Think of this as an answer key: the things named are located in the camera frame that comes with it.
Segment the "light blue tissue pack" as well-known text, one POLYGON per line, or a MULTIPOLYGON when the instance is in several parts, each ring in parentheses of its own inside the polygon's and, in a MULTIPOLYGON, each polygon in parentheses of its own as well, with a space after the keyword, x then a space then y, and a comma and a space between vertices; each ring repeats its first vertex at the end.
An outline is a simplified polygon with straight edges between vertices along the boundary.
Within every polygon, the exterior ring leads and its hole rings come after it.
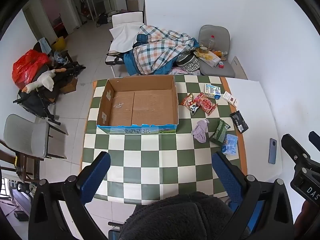
POLYGON ((238 137, 233 134, 226 134, 221 151, 223 154, 236 155, 238 148, 238 137))

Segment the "white cloth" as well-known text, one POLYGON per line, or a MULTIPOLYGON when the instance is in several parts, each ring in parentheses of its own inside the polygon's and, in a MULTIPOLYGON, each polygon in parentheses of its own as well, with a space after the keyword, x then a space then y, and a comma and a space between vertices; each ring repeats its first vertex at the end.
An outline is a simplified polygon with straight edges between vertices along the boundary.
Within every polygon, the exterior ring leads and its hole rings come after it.
POLYGON ((142 22, 122 23, 110 29, 113 41, 109 52, 125 53, 130 51, 136 43, 140 27, 143 25, 142 22))

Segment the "orange snack packet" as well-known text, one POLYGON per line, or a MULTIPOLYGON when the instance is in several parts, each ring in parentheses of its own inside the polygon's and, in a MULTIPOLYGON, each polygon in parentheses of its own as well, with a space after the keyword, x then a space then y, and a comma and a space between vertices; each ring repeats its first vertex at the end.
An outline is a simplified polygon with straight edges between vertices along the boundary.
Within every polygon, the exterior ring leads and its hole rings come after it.
POLYGON ((199 109, 199 104, 194 100, 193 94, 189 93, 180 103, 180 105, 185 106, 191 115, 194 115, 199 109))

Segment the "yellow bag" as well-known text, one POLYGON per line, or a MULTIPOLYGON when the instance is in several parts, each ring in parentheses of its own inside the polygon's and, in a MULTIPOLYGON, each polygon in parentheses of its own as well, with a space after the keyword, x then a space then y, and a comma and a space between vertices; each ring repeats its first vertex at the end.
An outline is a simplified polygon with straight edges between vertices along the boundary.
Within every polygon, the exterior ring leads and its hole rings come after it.
POLYGON ((52 44, 51 47, 53 51, 63 51, 67 47, 67 43, 65 41, 65 38, 63 36, 57 38, 52 44))

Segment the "white red small box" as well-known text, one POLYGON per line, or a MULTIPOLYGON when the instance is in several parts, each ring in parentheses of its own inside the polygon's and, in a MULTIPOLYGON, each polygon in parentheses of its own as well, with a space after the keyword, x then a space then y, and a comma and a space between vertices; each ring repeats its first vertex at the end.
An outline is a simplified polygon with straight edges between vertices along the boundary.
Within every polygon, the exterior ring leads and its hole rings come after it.
POLYGON ((232 106, 237 107, 238 106, 238 100, 237 98, 235 98, 234 96, 232 96, 232 94, 230 94, 229 92, 225 91, 222 98, 227 101, 228 103, 230 103, 232 106))

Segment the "white plush goose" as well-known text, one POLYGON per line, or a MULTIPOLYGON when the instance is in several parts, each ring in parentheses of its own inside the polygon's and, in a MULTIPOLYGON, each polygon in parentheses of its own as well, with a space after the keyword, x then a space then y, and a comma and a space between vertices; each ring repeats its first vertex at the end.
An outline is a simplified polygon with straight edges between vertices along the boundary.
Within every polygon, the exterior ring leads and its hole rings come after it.
POLYGON ((27 84, 23 89, 22 92, 29 94, 31 91, 38 89, 40 87, 45 87, 50 92, 53 91, 54 81, 53 78, 56 76, 56 73, 65 72, 66 68, 60 69, 52 69, 46 72, 43 72, 36 81, 27 84))

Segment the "black wipes packet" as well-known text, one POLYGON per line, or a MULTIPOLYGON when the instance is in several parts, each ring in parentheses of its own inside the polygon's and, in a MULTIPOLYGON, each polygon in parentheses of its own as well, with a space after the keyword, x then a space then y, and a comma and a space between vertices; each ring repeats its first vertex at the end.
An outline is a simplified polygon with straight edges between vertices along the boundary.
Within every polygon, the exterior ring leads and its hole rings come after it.
POLYGON ((248 125, 246 124, 240 111, 231 113, 230 118, 241 134, 248 130, 248 125))

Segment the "purple cloth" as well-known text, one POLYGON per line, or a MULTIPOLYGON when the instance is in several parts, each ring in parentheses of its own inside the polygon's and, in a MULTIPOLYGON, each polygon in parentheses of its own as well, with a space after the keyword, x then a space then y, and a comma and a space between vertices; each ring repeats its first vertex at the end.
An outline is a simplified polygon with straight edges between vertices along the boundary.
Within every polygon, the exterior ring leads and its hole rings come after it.
POLYGON ((195 128, 191 132, 194 139, 199 143, 204 144, 207 141, 206 133, 208 132, 208 124, 209 121, 207 119, 200 120, 197 122, 195 128))

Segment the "plaid blanket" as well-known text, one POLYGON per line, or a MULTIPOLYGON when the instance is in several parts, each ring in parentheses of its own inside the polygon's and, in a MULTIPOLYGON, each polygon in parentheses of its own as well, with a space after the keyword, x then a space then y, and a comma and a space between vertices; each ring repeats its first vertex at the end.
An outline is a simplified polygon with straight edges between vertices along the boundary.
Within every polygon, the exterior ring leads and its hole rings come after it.
POLYGON ((197 40, 186 33, 142 25, 123 61, 129 75, 165 75, 180 55, 197 47, 197 40))

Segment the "red floral wet wipes pack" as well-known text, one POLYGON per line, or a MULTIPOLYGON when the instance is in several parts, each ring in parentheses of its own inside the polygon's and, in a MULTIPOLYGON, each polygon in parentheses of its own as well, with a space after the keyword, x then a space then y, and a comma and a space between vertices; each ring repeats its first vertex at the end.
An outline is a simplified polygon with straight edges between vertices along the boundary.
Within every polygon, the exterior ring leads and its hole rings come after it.
POLYGON ((208 97, 201 92, 195 99, 194 102, 200 107, 207 115, 211 115, 217 108, 217 104, 212 103, 208 97))

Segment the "black stroller frame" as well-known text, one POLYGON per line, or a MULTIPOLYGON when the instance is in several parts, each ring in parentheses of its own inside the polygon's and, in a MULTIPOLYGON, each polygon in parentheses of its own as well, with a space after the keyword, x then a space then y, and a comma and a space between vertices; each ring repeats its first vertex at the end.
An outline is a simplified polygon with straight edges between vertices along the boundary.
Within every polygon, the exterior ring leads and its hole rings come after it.
POLYGON ((50 64, 45 64, 33 78, 32 82, 36 81, 37 78, 48 70, 66 68, 67 70, 62 73, 56 73, 53 78, 54 87, 53 91, 50 92, 45 87, 40 87, 31 91, 29 94, 18 90, 17 99, 13 103, 22 106, 29 113, 42 118, 47 119, 49 122, 56 125, 61 123, 56 120, 56 116, 52 114, 49 110, 49 106, 56 103, 57 98, 60 95, 60 88, 66 84, 71 76, 78 77, 78 75, 86 69, 85 66, 79 64, 76 61, 72 61, 70 57, 63 58, 62 62, 55 62, 54 59, 50 59, 50 64))

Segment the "yellow blue tissue pack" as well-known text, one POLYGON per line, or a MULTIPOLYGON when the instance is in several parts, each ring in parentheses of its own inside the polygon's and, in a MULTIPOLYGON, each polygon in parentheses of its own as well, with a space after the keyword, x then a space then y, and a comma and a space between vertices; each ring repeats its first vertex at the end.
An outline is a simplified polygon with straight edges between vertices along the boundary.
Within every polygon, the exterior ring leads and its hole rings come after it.
POLYGON ((204 85, 204 93, 208 98, 219 100, 221 97, 221 88, 219 86, 206 83, 204 85))

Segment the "green packet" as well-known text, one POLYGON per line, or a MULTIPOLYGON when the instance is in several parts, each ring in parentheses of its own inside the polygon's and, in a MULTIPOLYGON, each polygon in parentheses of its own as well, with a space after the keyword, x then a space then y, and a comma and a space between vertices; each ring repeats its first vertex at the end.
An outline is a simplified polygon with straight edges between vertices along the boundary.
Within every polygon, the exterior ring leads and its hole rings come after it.
POLYGON ((220 119, 219 125, 209 140, 218 146, 222 146, 225 141, 226 133, 230 128, 231 126, 229 124, 220 119))

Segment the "open cardboard box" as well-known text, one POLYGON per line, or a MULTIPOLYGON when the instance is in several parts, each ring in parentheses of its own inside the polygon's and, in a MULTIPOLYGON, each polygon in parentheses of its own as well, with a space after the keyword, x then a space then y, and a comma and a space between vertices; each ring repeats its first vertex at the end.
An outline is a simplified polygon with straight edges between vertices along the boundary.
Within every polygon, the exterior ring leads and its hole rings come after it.
POLYGON ((175 133, 178 123, 178 96, 172 75, 132 76, 107 81, 96 122, 105 133, 175 133))

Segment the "grey chair left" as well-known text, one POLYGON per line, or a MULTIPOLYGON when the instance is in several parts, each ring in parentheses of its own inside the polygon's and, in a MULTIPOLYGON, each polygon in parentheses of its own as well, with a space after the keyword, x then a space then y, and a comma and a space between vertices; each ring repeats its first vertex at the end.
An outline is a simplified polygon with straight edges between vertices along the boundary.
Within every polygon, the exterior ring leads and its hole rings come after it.
POLYGON ((67 135, 47 121, 34 123, 19 115, 10 114, 5 121, 2 143, 13 152, 31 157, 66 159, 62 142, 50 135, 51 130, 67 135))

